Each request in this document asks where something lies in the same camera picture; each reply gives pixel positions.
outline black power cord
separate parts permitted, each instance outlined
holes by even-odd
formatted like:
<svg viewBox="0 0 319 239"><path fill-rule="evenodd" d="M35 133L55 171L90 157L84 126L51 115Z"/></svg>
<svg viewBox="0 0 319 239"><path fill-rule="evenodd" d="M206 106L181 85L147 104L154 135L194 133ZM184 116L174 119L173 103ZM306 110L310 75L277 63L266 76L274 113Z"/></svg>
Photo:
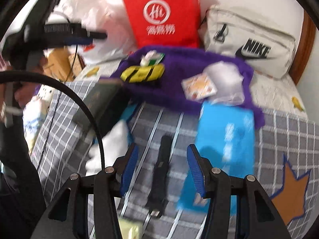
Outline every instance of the black power cord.
<svg viewBox="0 0 319 239"><path fill-rule="evenodd" d="M74 63L75 63L75 60L77 58L77 55L78 55L78 45L76 46L76 49L75 49L75 55L74 55L73 63L72 63L72 66L71 66L71 70L70 70L68 76L66 77L66 80L64 81L64 84L66 84L68 78L70 77L70 75L73 72L73 67L74 67ZM56 102L56 105L55 105L54 113L53 113L53 116L52 116L52 119L51 119L50 127L49 127L49 130L48 130L48 133L47 133L47 138L45 139L44 146L43 146L43 149L42 149L42 152L41 152L41 155L40 155L40 159L39 159L39 162L38 162L38 165L37 165L37 171L39 171L39 168L40 168L40 165L41 165L41 161L43 159L44 152L48 150L46 148L47 147L47 141L49 139L50 131L51 131L53 120L54 120L54 117L55 117L55 114L56 114L56 111L57 111L57 108L58 108L58 105L59 105L59 102L60 102L61 95L62 95L62 92L60 91L58 99L57 99L57 102Z"/></svg>

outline black book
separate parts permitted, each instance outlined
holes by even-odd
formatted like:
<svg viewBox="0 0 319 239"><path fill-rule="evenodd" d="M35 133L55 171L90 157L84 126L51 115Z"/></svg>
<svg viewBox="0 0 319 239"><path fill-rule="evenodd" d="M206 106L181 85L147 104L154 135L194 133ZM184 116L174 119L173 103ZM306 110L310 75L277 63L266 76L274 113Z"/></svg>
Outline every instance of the black book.
<svg viewBox="0 0 319 239"><path fill-rule="evenodd" d="M104 137L119 121L130 100L119 79L99 80L83 100L98 124ZM82 127L86 133L92 128L90 121L81 109L75 113L72 121Z"/></svg>

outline gray checkered bedspread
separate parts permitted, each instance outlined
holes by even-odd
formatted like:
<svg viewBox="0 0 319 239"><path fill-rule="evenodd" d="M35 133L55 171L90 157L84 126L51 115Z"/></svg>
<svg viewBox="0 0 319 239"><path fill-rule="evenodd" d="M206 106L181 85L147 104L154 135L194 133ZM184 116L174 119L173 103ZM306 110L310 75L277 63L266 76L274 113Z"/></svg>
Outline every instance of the gray checkered bedspread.
<svg viewBox="0 0 319 239"><path fill-rule="evenodd" d="M83 99L94 83L74 82L68 86ZM39 164L39 176L47 202L52 200L66 179L75 172L85 175L85 162L92 137L84 136L71 119L78 109L65 95L61 96L51 133L48 127L57 101L54 95L48 117L42 126L32 153L32 161ZM266 126L256 131L255 173L266 192L271 195L282 186L283 155L285 154L297 176L311 169L306 192L306 213L288 225L292 239L301 238L309 221L319 182L319 127L283 112L264 110ZM142 104L129 123L139 146L139 160L131 187L121 200L118 214L143 223L143 239L195 239L200 238L205 215L176 210L184 179L188 172L186 147L194 143L198 116L171 112L157 106ZM152 182L152 170L157 160L160 139L164 134L173 136L173 151L168 173L168 205L159 219L150 218L144 208ZM47 148L39 163L44 141ZM94 234L93 199L89 199L89 231ZM236 218L231 217L229 238L234 237Z"/></svg>

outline person's arm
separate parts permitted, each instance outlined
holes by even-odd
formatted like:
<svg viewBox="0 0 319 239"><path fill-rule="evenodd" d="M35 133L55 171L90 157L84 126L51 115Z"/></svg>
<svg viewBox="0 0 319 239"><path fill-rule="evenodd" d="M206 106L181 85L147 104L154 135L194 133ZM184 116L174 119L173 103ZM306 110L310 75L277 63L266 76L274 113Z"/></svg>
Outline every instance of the person's arm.
<svg viewBox="0 0 319 239"><path fill-rule="evenodd" d="M24 83L15 93L21 108L31 100L35 86ZM0 85L0 105L4 101L4 89L5 85ZM9 128L0 121L0 161L4 166L4 173L0 174L0 234L30 238L46 204L24 138L22 116L13 116L13 125ZM17 230L12 230L10 224L17 226Z"/></svg>

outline wooden headboard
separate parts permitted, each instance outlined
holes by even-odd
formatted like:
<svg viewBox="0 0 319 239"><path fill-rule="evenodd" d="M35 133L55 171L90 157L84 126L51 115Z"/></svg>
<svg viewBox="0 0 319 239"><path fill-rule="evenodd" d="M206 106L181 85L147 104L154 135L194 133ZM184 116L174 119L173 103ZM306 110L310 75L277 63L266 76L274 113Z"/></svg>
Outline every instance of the wooden headboard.
<svg viewBox="0 0 319 239"><path fill-rule="evenodd" d="M299 82L306 65L308 63L312 47L315 41L316 26L309 15L304 11L304 20L302 24L301 36L296 51L295 59L289 70L289 74L295 85Z"/></svg>

